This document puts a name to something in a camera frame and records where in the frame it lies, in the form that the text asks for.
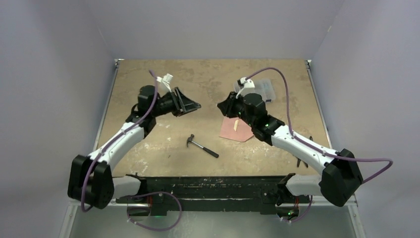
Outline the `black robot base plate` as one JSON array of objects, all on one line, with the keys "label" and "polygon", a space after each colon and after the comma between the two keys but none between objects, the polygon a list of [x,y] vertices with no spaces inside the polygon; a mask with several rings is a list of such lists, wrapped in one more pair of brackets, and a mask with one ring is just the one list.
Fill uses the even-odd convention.
[{"label": "black robot base plate", "polygon": [[153,216],[177,210],[287,216],[286,208],[296,216],[296,204],[307,205],[310,201],[309,195],[301,195],[279,202],[278,183],[287,176],[138,177],[141,179],[138,195],[114,200],[127,205],[149,203]]}]

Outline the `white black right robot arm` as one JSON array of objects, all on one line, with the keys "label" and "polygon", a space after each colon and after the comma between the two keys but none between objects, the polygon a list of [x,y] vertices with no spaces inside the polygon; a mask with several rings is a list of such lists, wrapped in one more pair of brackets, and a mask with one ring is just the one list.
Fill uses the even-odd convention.
[{"label": "white black right robot arm", "polygon": [[303,138],[283,121],[268,114],[259,94],[237,96],[230,92],[218,103],[223,116],[239,118],[251,127],[256,139],[282,149],[312,167],[317,175],[290,174],[278,183],[279,202],[289,202],[296,196],[323,196],[331,204],[342,207],[363,182],[354,154],[336,150]]}]

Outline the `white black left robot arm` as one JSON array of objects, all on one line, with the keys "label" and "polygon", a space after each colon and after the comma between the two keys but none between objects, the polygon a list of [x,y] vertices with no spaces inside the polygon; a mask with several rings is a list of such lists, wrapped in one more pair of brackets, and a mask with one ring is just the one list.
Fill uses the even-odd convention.
[{"label": "white black left robot arm", "polygon": [[163,96],[153,85],[139,90],[135,104],[121,129],[103,146],[87,156],[76,156],[71,164],[67,194],[80,201],[87,212],[93,207],[104,209],[113,199],[129,196],[134,202],[146,200],[148,190],[135,175],[114,177],[112,171],[122,158],[145,139],[156,125],[156,118],[166,114],[180,117],[201,108],[178,87]]}]

